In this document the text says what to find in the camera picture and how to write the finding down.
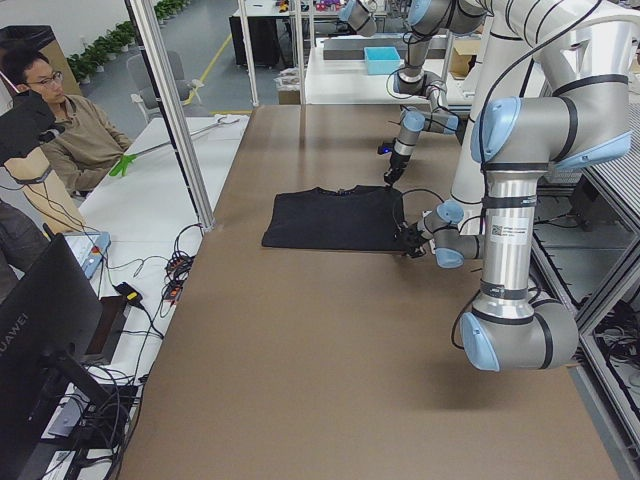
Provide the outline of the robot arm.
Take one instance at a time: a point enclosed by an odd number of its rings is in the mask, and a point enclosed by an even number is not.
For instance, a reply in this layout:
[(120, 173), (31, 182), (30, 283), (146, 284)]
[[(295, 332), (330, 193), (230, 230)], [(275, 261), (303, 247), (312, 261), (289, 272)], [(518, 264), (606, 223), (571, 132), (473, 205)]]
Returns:
[(420, 133), (432, 131), (453, 134), (459, 119), (448, 110), (446, 81), (423, 65), (432, 38), (442, 29), (456, 35), (475, 30), (486, 10), (473, 1), (414, 1), (408, 14), (410, 36), (404, 66), (394, 74), (393, 89), (399, 96), (416, 96), (428, 100), (430, 110), (410, 108), (401, 115), (400, 130), (393, 141), (390, 166), (384, 174), (387, 185), (400, 179), (417, 145)]
[(567, 363), (578, 343), (571, 314), (529, 294), (537, 183), (550, 165), (578, 169), (631, 147), (628, 70), (639, 15), (608, 1), (420, 1), (413, 30), (467, 33), (492, 16), (525, 45), (550, 85), (546, 97), (477, 96), (470, 154), (484, 179), (480, 288), (460, 317), (464, 351), (486, 371)]

